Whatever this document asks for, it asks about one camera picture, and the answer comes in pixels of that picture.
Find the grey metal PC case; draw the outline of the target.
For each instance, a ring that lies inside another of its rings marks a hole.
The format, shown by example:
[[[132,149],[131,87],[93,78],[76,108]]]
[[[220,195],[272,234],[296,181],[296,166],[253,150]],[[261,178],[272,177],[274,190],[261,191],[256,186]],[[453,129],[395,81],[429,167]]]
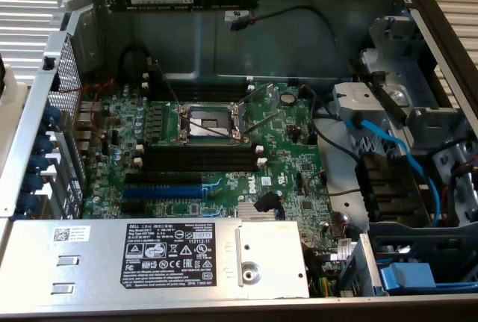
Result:
[[[2,59],[0,84],[0,261],[14,223],[77,223],[88,220],[166,220],[199,218],[86,219],[81,215],[87,190],[82,143],[99,138],[99,123],[85,105],[125,87],[145,90],[165,83],[165,74],[241,75],[254,84],[283,83],[307,96],[320,160],[327,175],[332,230],[337,239],[356,242],[346,261],[325,268],[301,243],[309,296],[274,300],[221,300],[179,303],[0,306],[0,321],[172,322],[478,322],[478,293],[391,296],[379,271],[394,262],[417,260],[376,257],[368,237],[372,224],[356,178],[367,152],[405,156],[417,173],[421,191],[431,193],[430,227],[459,227],[454,209],[441,215],[441,197],[432,177],[403,140],[359,112],[338,116],[333,88],[361,82],[348,59],[362,66],[372,48],[370,27],[385,16],[411,17],[433,53],[435,74],[452,106],[460,106],[478,132],[478,70],[435,0],[260,0],[251,10],[158,10],[112,12],[106,0],[93,0],[93,19],[65,31],[53,22],[42,48],[17,43],[29,66]],[[62,113],[58,126],[42,124],[51,105]],[[50,166],[38,173],[44,186],[35,191],[37,214],[17,207],[34,140],[47,134],[54,145],[45,154]]]

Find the CPU socket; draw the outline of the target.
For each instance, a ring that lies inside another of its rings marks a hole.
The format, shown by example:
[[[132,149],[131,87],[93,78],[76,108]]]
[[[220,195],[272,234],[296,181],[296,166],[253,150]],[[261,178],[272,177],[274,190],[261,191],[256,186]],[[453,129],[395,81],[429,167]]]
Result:
[[[243,133],[238,103],[179,103],[172,109],[172,143],[183,146],[240,146],[249,143]]]

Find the blue expansion slot clip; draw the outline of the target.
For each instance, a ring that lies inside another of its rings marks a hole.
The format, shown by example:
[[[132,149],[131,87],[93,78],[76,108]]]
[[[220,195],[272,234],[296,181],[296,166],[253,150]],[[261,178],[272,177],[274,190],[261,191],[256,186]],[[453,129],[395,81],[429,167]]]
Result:
[[[62,113],[61,111],[56,108],[55,106],[48,105],[43,110],[42,115],[42,124],[45,126],[58,126],[62,120]]]
[[[54,145],[47,134],[38,134],[34,140],[32,153],[35,155],[45,155],[52,153]]]
[[[22,191],[33,193],[41,191],[44,186],[43,177],[33,173],[26,173],[22,181]]]
[[[36,195],[32,193],[21,192],[17,201],[17,207],[29,214],[37,214],[39,202]]]
[[[44,155],[30,155],[27,164],[27,171],[29,173],[38,174],[47,170],[49,166],[50,162]]]

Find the long black expansion slot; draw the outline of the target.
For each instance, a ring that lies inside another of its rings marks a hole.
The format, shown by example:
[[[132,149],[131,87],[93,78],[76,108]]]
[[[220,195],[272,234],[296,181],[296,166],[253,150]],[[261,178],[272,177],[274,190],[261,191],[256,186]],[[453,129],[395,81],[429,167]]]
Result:
[[[125,185],[201,185],[199,173],[127,173]]]

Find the green Dell motherboard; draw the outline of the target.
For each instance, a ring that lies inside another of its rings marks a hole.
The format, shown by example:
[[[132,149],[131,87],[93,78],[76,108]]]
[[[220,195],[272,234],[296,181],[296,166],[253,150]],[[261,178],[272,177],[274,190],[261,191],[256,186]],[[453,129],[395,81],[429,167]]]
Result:
[[[233,218],[240,202],[254,203],[268,191],[276,193],[285,220],[298,225],[302,245],[325,268],[334,267],[338,239],[332,230],[332,207],[326,188],[327,175],[320,160],[317,134],[311,124],[310,102],[304,92],[283,83],[272,83],[282,93],[292,93],[297,102],[283,106],[278,115],[250,133],[259,171],[255,172],[157,172],[199,173],[207,195],[202,199],[141,199],[144,215],[122,214],[120,204],[127,173],[146,173],[134,164],[143,157],[145,146],[183,146],[170,141],[173,135],[172,109],[175,101],[158,102],[146,97],[145,90],[125,87],[83,107],[99,123],[99,138],[82,143],[87,171],[87,190],[81,215],[86,219],[119,218]],[[243,131],[270,115],[269,98],[246,104]]]

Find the blue expansion slot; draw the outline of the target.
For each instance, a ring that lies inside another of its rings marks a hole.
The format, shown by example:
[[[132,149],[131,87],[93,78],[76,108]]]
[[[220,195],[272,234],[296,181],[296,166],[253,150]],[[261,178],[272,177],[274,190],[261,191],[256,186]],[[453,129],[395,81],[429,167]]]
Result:
[[[207,195],[202,186],[136,186],[125,188],[124,199],[202,199]]]

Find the short black expansion slot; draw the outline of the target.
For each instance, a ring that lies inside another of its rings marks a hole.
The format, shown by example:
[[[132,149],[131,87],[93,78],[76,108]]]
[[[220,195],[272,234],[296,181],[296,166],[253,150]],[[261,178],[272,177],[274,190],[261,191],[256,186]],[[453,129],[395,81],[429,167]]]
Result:
[[[146,203],[141,199],[125,199],[120,204],[122,214],[144,215]]]

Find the black diagonal strut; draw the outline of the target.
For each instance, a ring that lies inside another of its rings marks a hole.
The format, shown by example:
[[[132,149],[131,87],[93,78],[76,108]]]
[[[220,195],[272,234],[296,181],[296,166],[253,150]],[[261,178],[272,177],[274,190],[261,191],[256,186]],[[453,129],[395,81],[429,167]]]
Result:
[[[405,125],[407,119],[406,112],[382,87],[382,82],[385,82],[388,72],[383,70],[367,72],[357,60],[348,59],[347,63],[353,76],[359,78],[366,88],[364,92],[358,91],[354,93],[354,97],[358,98],[358,101],[362,103],[371,103],[371,97],[373,97],[386,113],[391,115],[397,122]]]

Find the grey metal disk bay cage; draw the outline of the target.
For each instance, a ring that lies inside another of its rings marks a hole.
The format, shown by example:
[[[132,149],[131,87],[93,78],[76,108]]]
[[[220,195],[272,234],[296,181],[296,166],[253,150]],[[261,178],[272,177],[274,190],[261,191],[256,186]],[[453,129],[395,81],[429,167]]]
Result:
[[[370,27],[372,48],[361,54],[367,72],[388,72],[382,87],[406,112],[402,125],[387,113],[384,130],[403,140],[406,149],[432,177],[455,226],[478,222],[478,132],[460,106],[452,106],[436,77],[438,65],[419,26],[411,17],[385,16]]]

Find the silver power supply black label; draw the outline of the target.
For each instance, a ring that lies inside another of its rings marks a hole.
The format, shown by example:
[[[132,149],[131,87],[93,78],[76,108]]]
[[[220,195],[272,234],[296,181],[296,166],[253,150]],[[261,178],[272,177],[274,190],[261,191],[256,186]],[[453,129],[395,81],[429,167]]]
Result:
[[[0,306],[309,296],[297,224],[237,218],[14,223]]]

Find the white barcode tag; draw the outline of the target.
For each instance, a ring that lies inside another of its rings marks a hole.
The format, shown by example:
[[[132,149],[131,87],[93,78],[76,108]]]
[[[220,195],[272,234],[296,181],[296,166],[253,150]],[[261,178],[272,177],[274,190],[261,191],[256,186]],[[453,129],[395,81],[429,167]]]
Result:
[[[344,238],[338,240],[337,252],[335,254],[337,261],[346,261],[352,254],[356,247],[356,242],[351,238]]]

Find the dark grey disk bay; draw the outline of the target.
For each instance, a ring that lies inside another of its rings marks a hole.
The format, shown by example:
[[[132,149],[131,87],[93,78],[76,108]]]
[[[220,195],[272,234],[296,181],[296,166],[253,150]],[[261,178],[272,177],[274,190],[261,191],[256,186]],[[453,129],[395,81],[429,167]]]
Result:
[[[441,228],[372,223],[368,237],[376,257],[427,263],[437,282],[468,282],[478,276],[478,223]]]

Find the blue plastic disk latch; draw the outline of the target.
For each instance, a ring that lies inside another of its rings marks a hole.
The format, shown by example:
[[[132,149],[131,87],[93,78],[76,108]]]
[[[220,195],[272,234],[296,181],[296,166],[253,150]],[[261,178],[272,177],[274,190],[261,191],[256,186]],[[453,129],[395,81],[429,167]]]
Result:
[[[391,296],[478,293],[478,282],[437,283],[427,263],[394,262],[379,275],[383,289]]]

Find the silver disk bay bracket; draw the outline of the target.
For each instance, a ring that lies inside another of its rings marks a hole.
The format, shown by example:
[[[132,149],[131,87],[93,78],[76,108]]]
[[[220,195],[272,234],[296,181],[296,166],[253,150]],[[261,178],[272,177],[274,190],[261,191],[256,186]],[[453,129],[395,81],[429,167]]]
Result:
[[[357,112],[375,123],[385,118],[385,109],[364,83],[336,84],[332,95],[338,116],[343,120],[350,119]]]

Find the black ribbed plastic bracket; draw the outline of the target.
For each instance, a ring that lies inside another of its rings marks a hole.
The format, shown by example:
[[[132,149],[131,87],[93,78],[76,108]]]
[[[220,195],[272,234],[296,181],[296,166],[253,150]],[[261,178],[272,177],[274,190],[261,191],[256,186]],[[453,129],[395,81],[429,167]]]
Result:
[[[420,179],[405,156],[389,158],[367,152],[356,178],[371,223],[392,222],[412,228],[430,227],[431,193],[422,192]]]

